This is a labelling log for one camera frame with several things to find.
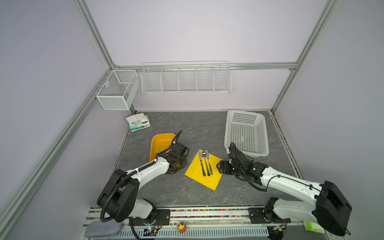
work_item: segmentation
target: gray countertop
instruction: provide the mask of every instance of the gray countertop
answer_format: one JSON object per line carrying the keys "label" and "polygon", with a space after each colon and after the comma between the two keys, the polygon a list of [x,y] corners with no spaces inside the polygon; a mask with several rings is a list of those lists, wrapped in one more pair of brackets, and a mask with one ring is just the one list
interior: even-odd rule
{"label": "gray countertop", "polygon": [[[269,155],[255,158],[276,170],[294,176],[291,163],[284,146],[277,134],[268,112],[257,112],[265,116]],[[223,175],[213,191],[185,176],[189,164],[199,149],[208,149],[221,159],[227,160],[224,147],[225,123],[227,112],[151,112],[151,127],[130,132],[123,149],[118,168],[129,170],[150,161],[152,137],[159,133],[176,134],[183,130],[179,142],[190,149],[188,165],[173,175],[160,175],[143,186],[138,198],[146,198],[159,207],[175,205],[264,205],[270,197],[285,200],[296,198],[276,189],[269,188],[260,192],[247,182],[242,182],[233,175]]]}

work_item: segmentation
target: utensil handle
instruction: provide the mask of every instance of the utensil handle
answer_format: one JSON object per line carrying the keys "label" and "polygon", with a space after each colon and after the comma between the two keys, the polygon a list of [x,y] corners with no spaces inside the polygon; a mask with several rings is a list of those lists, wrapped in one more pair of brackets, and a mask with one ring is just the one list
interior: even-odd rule
{"label": "utensil handle", "polygon": [[211,175],[213,175],[214,173],[213,173],[213,171],[212,171],[212,167],[211,167],[211,163],[209,162],[209,159],[208,159],[208,164],[209,164],[209,170],[210,170],[210,172],[211,172]]}
{"label": "utensil handle", "polygon": [[209,176],[211,176],[211,173],[208,170],[207,160],[205,160],[205,166],[207,167],[207,174],[208,174],[208,177],[209,177]]}
{"label": "utensil handle", "polygon": [[204,171],[204,167],[203,167],[203,162],[200,162],[201,163],[201,169],[203,170],[203,176],[205,177],[205,171]]}

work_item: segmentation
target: white wire basket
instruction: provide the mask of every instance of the white wire basket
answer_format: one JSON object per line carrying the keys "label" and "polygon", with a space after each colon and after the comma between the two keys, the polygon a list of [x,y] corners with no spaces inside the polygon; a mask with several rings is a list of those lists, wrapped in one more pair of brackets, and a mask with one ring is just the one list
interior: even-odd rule
{"label": "white wire basket", "polygon": [[135,70],[113,70],[96,97],[105,110],[129,110],[139,85]]}
{"label": "white wire basket", "polygon": [[145,67],[141,75],[145,94],[229,93],[232,88],[229,63]]}
{"label": "white wire basket", "polygon": [[230,143],[250,157],[269,154],[265,117],[259,113],[230,110],[227,113],[224,146],[229,154]]}

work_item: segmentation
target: orange plastic container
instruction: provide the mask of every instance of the orange plastic container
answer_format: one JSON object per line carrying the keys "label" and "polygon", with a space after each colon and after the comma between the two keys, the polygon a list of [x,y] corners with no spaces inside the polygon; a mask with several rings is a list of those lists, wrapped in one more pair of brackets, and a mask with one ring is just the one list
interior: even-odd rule
{"label": "orange plastic container", "polygon": [[160,133],[152,138],[151,142],[151,154],[149,155],[149,161],[155,159],[155,155],[158,152],[161,152],[169,147],[172,142],[172,139],[175,137],[173,133]]}

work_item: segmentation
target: yellow napkin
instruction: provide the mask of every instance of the yellow napkin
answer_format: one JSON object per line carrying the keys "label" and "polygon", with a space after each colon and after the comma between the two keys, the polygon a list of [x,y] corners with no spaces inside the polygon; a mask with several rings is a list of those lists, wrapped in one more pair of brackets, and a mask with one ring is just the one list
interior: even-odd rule
{"label": "yellow napkin", "polygon": [[213,175],[208,177],[207,168],[205,166],[205,161],[203,159],[203,167],[205,171],[205,177],[204,177],[203,170],[201,169],[201,163],[200,163],[199,152],[198,152],[195,158],[192,160],[192,163],[189,165],[188,170],[185,173],[185,176],[190,177],[196,182],[199,182],[204,186],[209,187],[210,189],[215,191],[222,175],[218,172],[216,165],[221,160],[222,159],[215,157],[212,154],[209,154],[209,162],[211,163]]}

